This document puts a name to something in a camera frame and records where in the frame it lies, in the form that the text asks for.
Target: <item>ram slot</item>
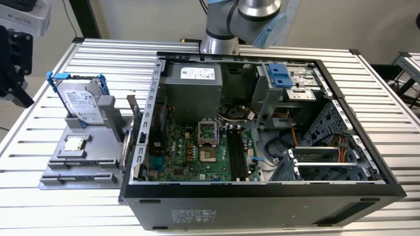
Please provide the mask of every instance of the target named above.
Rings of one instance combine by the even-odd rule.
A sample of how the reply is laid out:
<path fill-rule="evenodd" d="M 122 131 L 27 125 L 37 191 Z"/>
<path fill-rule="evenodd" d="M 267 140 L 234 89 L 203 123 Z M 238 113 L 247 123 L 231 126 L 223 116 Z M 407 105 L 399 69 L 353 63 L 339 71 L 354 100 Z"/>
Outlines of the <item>ram slot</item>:
<path fill-rule="evenodd" d="M 233 181 L 237 181 L 238 178 L 241 181 L 245 181 L 247 177 L 247 164 L 243 152 L 243 139 L 241 130 L 229 129 L 227 138 Z"/>

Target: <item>power supply label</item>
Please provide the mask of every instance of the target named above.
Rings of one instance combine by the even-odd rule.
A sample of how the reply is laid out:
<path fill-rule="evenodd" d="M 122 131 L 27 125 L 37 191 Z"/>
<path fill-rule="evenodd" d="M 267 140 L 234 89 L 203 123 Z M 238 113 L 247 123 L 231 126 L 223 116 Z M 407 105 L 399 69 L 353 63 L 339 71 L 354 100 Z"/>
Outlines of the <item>power supply label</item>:
<path fill-rule="evenodd" d="M 182 69 L 182 79 L 215 80 L 214 68 L 185 67 Z"/>
<path fill-rule="evenodd" d="M 66 97 L 81 120 L 87 124 L 102 124 L 105 122 L 91 92 L 70 89 L 66 90 Z"/>
<path fill-rule="evenodd" d="M 173 210 L 174 223 L 213 223 L 217 218 L 217 209 Z"/>

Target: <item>white wall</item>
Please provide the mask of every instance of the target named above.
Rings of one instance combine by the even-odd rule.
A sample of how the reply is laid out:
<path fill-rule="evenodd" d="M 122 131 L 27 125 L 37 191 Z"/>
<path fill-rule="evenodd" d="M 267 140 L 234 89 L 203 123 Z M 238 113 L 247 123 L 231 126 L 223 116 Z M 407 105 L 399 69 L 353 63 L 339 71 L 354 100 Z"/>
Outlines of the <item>white wall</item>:
<path fill-rule="evenodd" d="M 91 0 L 99 4 L 110 38 L 202 39 L 199 0 Z M 420 52 L 415 19 L 420 0 L 302 0 L 286 46 L 357 48 L 370 62 L 390 63 L 399 51 Z"/>
<path fill-rule="evenodd" d="M 99 5 L 111 39 L 203 39 L 207 16 L 199 0 L 91 0 Z"/>
<path fill-rule="evenodd" d="M 62 0 L 51 0 L 53 16 L 49 32 L 45 37 L 35 37 L 33 76 L 45 76 L 53 70 L 75 38 L 74 29 L 66 16 Z M 79 37 L 82 31 L 74 15 L 73 7 L 66 0 L 74 26 Z"/>
<path fill-rule="evenodd" d="M 303 0 L 287 46 L 361 50 L 371 63 L 420 52 L 420 0 Z"/>

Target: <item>motherboard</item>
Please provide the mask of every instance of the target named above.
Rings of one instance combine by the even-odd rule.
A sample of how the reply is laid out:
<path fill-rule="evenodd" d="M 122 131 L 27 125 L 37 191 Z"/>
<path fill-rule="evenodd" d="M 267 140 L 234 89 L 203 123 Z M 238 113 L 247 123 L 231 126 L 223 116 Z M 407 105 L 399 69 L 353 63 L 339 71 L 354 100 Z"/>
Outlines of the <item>motherboard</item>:
<path fill-rule="evenodd" d="M 153 157 L 151 181 L 259 181 L 250 129 L 171 124 L 169 149 Z"/>

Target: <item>aluminum table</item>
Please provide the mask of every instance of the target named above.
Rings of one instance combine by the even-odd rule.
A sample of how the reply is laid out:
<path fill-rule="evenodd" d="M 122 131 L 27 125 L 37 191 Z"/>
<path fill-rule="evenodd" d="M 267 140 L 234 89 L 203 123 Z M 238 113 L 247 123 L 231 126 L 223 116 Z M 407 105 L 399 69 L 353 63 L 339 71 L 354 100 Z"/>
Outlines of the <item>aluminum table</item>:
<path fill-rule="evenodd" d="M 131 114 L 126 97 L 146 104 L 157 51 L 198 53 L 197 43 L 86 39 L 73 43 L 54 72 L 107 77 L 117 107 Z M 420 121 L 361 55 L 350 50 L 242 46 L 245 56 L 323 60 L 370 137 L 407 191 L 407 198 L 342 229 L 145 231 L 119 190 L 38 189 L 39 179 L 66 128 L 66 109 L 45 83 L 0 144 L 2 235 L 420 235 Z"/>

